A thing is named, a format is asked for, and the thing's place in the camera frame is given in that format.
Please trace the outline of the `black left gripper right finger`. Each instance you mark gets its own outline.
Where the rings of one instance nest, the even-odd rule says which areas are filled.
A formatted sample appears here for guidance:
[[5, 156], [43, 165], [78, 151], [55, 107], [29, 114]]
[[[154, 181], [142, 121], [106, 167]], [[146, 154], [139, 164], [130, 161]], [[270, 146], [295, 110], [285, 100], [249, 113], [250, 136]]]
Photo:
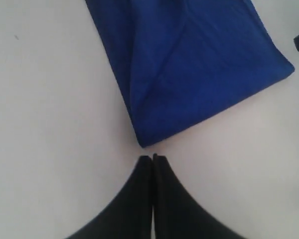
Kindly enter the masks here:
[[152, 159], [154, 227], [157, 239], [241, 239], [205, 211], [187, 192], [167, 158]]

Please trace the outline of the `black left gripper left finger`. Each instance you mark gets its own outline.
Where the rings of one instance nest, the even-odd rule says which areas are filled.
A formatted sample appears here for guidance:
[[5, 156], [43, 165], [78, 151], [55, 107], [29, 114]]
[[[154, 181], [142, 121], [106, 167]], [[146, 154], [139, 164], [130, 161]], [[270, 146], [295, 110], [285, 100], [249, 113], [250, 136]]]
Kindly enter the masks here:
[[150, 239], [152, 160], [141, 156], [120, 192], [70, 239]]

